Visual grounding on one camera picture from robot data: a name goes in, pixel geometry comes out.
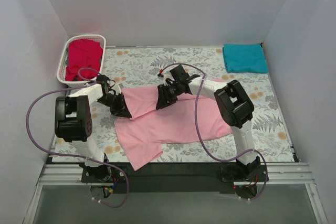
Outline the pink t shirt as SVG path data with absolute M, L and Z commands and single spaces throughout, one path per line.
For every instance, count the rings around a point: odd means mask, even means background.
M 175 104 L 156 110 L 157 86 L 122 89 L 132 118 L 118 117 L 115 130 L 119 143 L 138 170 L 163 154 L 162 145 L 204 141 L 231 134 L 222 119 L 217 103 L 201 96 L 181 94 Z

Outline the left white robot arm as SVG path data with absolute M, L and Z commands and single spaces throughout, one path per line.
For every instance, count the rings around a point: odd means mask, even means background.
M 98 75 L 96 84 L 69 96 L 58 97 L 55 104 L 56 136 L 83 156 L 85 161 L 81 167 L 100 182 L 108 181 L 112 171 L 111 167 L 102 164 L 108 162 L 107 155 L 91 136 L 93 124 L 90 105 L 98 102 L 109 107 L 113 116 L 132 118 L 121 88 L 113 89 L 110 81 L 105 75 Z

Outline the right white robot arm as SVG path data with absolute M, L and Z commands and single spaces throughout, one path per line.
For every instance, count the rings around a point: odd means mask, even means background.
M 236 164 L 226 172 L 229 179 L 257 180 L 261 166 L 251 132 L 254 105 L 237 80 L 229 83 L 208 80 L 206 74 L 189 75 L 183 65 L 175 64 L 170 77 L 159 72 L 163 83 L 158 85 L 156 109 L 163 109 L 177 102 L 181 94 L 192 94 L 216 101 L 220 115 L 232 130 L 236 146 Z

